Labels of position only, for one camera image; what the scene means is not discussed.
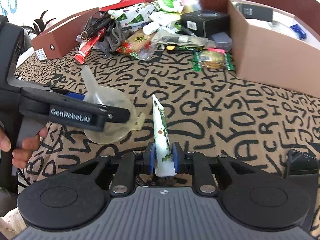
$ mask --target silver bolt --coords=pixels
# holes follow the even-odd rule
[[[216,190],[216,187],[212,186],[212,185],[202,185],[200,187],[200,191],[203,192],[203,193],[212,193],[215,190]]]
[[[127,190],[128,190],[128,188],[124,185],[117,185],[112,188],[112,191],[114,193],[125,193],[125,192],[127,192]]]

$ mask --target finger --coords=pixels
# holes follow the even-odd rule
[[[16,166],[17,168],[19,168],[19,169],[24,169],[27,166],[28,162],[17,160],[15,158],[13,158],[12,159],[12,164],[14,166]]]
[[[11,149],[11,143],[9,138],[4,133],[3,129],[0,127],[0,150],[8,152]]]
[[[17,149],[13,150],[12,156],[16,160],[27,162],[31,158],[32,153],[33,153],[33,151],[31,151],[31,150],[17,148]]]
[[[22,148],[25,150],[36,151],[40,146],[40,136],[37,134],[33,138],[26,138],[22,141]]]
[[[46,126],[43,127],[43,128],[40,130],[39,135],[40,135],[40,137],[42,137],[42,138],[46,138],[46,137],[47,137],[47,135],[48,135],[48,129],[47,129]]]

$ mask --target brown box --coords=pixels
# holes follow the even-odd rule
[[[79,12],[65,18],[51,26],[36,38],[31,44],[39,60],[61,58],[79,43],[76,38],[83,31],[89,17],[93,16],[99,8]]]
[[[299,23],[309,43],[249,24],[232,2],[272,8]],[[285,88],[320,98],[320,36],[290,13],[245,0],[228,0],[232,54],[240,79]]]

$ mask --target black box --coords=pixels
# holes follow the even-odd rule
[[[259,5],[246,3],[237,3],[235,7],[246,19],[257,19],[266,22],[272,22],[273,9]]]
[[[200,10],[182,14],[181,25],[199,37],[208,38],[212,34],[229,30],[229,16],[225,13]]]

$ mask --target gray ribbed panel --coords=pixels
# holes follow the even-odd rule
[[[68,232],[27,228],[18,240],[304,240],[301,228],[259,232],[231,220],[214,198],[195,195],[191,187],[138,187],[134,194],[113,199],[90,225]]]

